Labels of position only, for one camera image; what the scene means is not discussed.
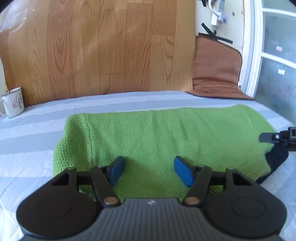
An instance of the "circular pad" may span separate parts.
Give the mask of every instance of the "circular pad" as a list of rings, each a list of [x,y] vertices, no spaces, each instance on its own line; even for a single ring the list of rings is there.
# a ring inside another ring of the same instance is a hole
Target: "circular pad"
[[[253,186],[234,186],[215,195],[206,205],[206,214],[222,232],[245,239],[277,234],[287,217],[280,200]]]
[[[78,191],[33,193],[17,209],[24,233],[42,239],[71,237],[88,228],[98,214],[96,203]]]

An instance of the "knitted fabric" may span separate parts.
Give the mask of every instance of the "knitted fabric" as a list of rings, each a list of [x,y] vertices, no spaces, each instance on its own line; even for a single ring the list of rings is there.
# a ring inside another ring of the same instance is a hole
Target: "knitted fabric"
[[[180,108],[140,112],[76,114],[65,123],[54,150],[53,175],[67,167],[87,171],[123,156],[126,167],[114,187],[118,197],[178,197],[188,191],[173,169],[175,156],[214,171],[235,167],[253,180],[270,172],[260,143],[274,132],[253,109]]]

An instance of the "screw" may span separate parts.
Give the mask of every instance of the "screw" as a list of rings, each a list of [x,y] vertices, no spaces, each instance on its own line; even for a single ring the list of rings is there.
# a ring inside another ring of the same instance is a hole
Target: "screw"
[[[189,205],[196,205],[200,203],[200,199],[197,197],[187,197],[185,198],[185,202]]]
[[[106,205],[115,205],[118,203],[118,199],[116,197],[106,197],[103,202]]]

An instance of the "bed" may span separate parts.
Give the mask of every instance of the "bed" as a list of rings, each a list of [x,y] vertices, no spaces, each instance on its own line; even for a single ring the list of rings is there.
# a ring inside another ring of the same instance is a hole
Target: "bed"
[[[180,107],[223,108],[244,104],[259,112],[276,131],[292,126],[267,107],[247,100],[211,99],[183,92],[132,92],[80,97],[33,105],[14,118],[0,118],[0,240],[22,237],[15,212],[20,202],[52,177],[53,150],[66,118],[76,113],[162,110]],[[288,218],[281,232],[296,237],[296,159],[288,159],[262,184],[281,199]]]

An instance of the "wooden headboard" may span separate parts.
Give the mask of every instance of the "wooden headboard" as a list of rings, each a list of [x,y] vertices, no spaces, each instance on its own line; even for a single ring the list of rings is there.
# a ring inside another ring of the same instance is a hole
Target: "wooden headboard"
[[[3,19],[5,80],[26,106],[192,90],[195,0],[15,0]]]

